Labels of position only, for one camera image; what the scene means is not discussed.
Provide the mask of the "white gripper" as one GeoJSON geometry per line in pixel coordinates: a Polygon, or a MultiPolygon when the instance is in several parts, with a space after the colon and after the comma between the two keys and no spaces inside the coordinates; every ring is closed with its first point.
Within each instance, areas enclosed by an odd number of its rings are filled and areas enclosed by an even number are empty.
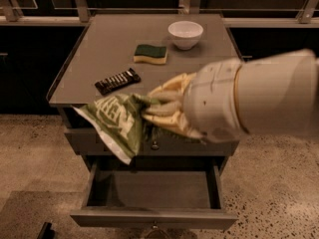
{"type": "Polygon", "coordinates": [[[235,105],[235,77],[242,66],[233,58],[205,65],[197,73],[183,73],[153,89],[154,99],[181,99],[151,105],[142,116],[163,129],[210,142],[238,141],[247,136],[235,105]]]}

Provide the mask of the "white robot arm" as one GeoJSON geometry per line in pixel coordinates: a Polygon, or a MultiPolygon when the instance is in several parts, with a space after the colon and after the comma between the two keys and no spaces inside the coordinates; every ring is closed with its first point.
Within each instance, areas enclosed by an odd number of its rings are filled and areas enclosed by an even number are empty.
{"type": "Polygon", "coordinates": [[[143,112],[146,120],[192,138],[307,135],[318,129],[318,59],[305,49],[250,62],[212,62],[149,96],[159,103],[143,112]]]}

